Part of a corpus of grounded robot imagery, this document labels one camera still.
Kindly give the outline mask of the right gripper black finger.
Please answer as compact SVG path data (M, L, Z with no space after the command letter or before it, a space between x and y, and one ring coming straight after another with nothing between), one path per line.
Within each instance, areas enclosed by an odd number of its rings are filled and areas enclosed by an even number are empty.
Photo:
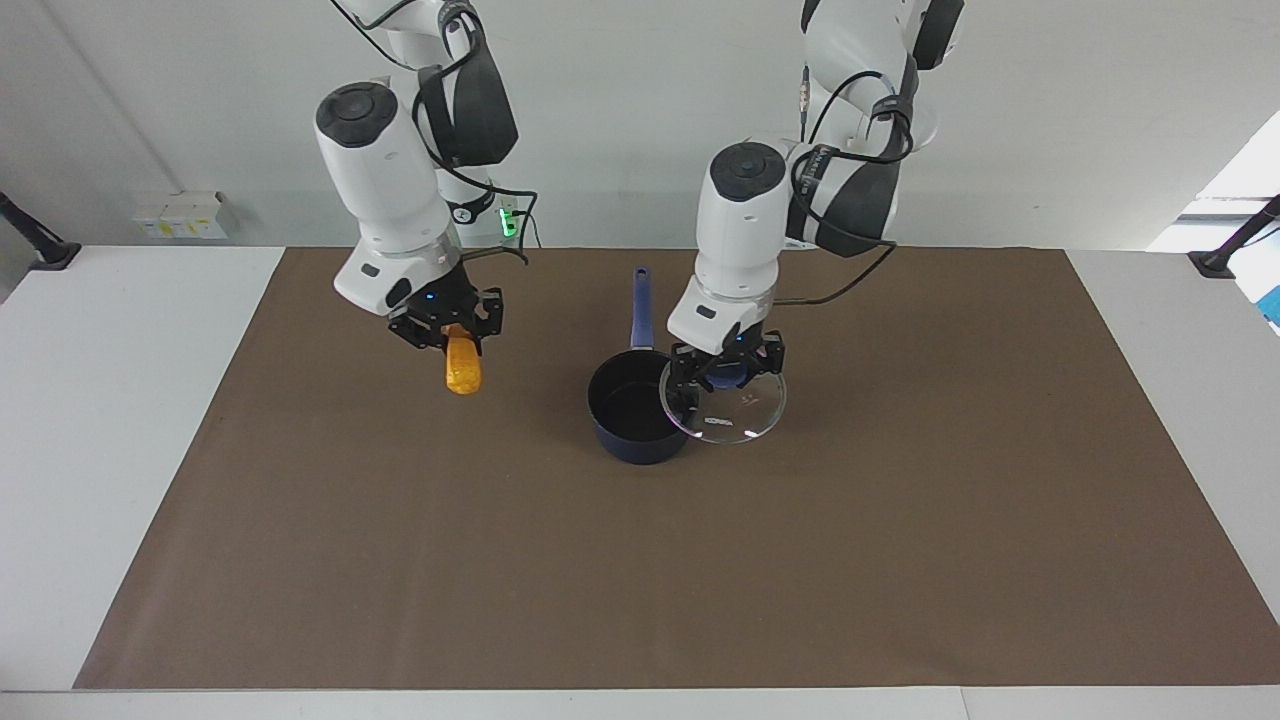
M419 350L447 350L445 327L439 320L419 316L410 309L401 309L390 316L388 329Z
M503 328L506 301L499 287L479 290L475 293L475 306L468 319L468 334L472 338L477 356L484 355L483 342L498 336Z

